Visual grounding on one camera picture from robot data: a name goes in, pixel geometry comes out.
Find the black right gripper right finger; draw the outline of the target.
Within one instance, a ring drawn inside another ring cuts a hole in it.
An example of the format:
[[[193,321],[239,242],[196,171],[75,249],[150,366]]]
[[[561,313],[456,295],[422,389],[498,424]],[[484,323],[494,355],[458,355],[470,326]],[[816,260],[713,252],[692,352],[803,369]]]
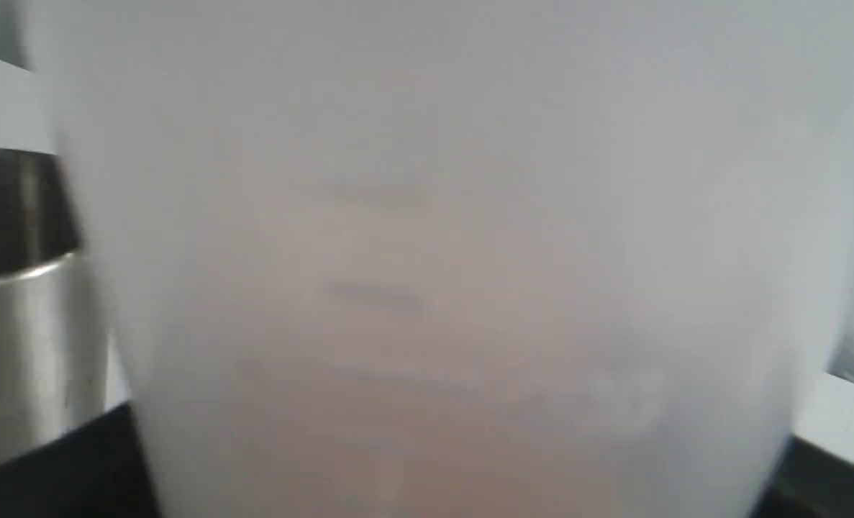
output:
[[[854,517],[854,463],[791,438],[758,516]]]

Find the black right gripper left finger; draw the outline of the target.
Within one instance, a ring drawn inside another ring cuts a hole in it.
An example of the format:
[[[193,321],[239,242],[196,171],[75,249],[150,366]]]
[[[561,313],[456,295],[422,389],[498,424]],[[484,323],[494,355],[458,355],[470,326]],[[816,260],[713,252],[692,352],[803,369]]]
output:
[[[0,463],[0,517],[160,517],[131,404]]]

